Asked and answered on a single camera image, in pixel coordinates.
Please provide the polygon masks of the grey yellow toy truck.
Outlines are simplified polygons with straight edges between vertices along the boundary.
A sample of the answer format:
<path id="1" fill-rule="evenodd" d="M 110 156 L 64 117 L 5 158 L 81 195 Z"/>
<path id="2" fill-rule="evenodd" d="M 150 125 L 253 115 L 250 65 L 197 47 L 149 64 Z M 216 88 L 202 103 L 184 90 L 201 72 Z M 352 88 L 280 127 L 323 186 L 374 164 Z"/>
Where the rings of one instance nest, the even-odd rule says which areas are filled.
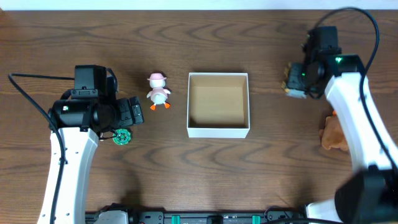
<path id="1" fill-rule="evenodd" d="M 282 82 L 282 89 L 285 94 L 292 98 L 306 98 L 303 65 L 301 63 L 290 63 L 285 68 L 284 74 L 285 80 Z"/>

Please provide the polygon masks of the white duck toy pink hat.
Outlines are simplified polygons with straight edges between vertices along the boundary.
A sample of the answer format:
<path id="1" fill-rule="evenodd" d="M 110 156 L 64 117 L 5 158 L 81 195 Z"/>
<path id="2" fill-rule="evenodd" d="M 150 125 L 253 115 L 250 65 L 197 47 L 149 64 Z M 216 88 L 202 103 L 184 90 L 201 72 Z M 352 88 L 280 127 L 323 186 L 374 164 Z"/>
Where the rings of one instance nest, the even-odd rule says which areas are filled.
<path id="1" fill-rule="evenodd" d="M 171 91 L 166 89 L 166 77 L 161 73 L 152 73 L 147 79 L 152 88 L 147 94 L 147 98 L 153 102 L 150 109 L 154 111 L 157 105 L 164 105 L 166 109 L 170 108 L 170 103 L 167 102 Z"/>

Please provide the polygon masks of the brown plush toy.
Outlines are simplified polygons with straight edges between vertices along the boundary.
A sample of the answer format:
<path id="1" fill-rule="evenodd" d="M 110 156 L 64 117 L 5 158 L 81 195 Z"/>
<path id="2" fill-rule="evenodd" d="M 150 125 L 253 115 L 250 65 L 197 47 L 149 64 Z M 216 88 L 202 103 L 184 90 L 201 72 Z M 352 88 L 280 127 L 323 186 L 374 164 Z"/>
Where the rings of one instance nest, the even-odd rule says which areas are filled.
<path id="1" fill-rule="evenodd" d="M 336 111 L 325 118 L 325 127 L 319 130 L 321 145 L 324 149 L 340 149 L 349 151 L 348 143 L 341 128 Z"/>

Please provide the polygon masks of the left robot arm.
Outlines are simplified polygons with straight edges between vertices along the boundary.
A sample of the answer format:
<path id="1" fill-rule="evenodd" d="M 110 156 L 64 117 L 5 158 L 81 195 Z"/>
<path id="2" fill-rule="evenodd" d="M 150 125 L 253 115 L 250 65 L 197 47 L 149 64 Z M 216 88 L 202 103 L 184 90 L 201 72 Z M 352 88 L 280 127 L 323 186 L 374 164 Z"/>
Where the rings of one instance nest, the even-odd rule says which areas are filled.
<path id="1" fill-rule="evenodd" d="M 116 97 L 114 72 L 77 65 L 74 87 L 49 109 L 51 159 L 39 223 L 85 223 L 90 168 L 98 143 L 126 145 L 130 127 L 144 122 L 138 97 Z"/>

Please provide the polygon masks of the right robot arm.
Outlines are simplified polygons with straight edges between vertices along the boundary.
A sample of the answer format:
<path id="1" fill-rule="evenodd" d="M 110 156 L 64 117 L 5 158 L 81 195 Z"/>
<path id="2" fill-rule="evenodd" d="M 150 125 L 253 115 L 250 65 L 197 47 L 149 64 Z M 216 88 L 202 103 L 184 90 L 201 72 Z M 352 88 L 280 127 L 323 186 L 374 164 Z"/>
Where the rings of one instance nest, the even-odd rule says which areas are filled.
<path id="1" fill-rule="evenodd" d="M 312 223 L 397 221 L 397 146 L 369 91 L 358 55 L 343 55 L 336 27 L 308 32 L 303 63 L 293 63 L 282 87 L 295 98 L 325 96 L 348 143 L 353 176 L 333 199 L 305 207 Z"/>

